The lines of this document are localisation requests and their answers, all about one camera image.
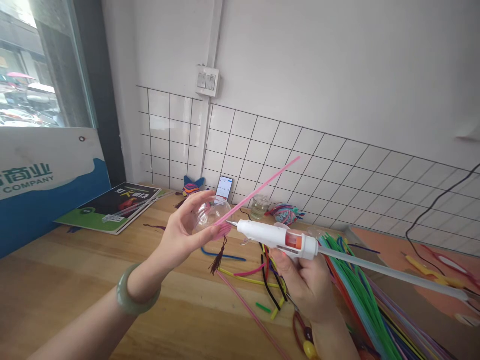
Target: phone screen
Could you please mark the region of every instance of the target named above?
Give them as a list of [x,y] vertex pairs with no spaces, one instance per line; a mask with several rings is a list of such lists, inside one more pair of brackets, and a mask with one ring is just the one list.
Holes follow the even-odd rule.
[[232,188],[233,180],[220,176],[220,181],[218,183],[218,188],[216,189],[217,196],[224,198],[225,200],[229,199],[230,189]]

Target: book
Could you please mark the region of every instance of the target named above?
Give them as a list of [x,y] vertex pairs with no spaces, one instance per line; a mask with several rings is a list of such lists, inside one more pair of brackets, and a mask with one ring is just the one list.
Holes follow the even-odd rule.
[[55,222],[118,235],[152,206],[156,199],[170,194],[173,191],[124,182],[59,217]]

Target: window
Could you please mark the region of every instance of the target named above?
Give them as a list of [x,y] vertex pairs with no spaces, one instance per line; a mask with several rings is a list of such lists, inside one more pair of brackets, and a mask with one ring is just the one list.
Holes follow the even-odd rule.
[[0,129],[94,127],[69,4],[0,0]]

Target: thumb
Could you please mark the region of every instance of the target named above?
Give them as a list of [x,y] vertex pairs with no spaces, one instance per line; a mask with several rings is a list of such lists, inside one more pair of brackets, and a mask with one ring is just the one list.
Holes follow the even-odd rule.
[[292,260],[277,248],[270,250],[270,256],[275,260],[276,268],[283,276],[292,296],[301,296],[307,289],[307,284],[300,276]]
[[203,245],[211,242],[220,232],[220,226],[210,226],[190,236],[190,243],[192,247],[200,249]]

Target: jade bangle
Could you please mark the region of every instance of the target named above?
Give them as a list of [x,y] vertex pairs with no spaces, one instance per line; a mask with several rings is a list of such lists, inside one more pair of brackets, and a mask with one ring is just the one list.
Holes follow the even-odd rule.
[[148,310],[153,308],[157,300],[159,299],[160,291],[162,290],[162,286],[160,286],[156,294],[147,303],[138,304],[132,300],[127,290],[127,282],[129,280],[130,274],[140,264],[141,263],[130,266],[122,275],[116,287],[116,300],[118,301],[118,304],[120,305],[120,307],[125,313],[129,315],[135,315],[135,316],[146,313]]

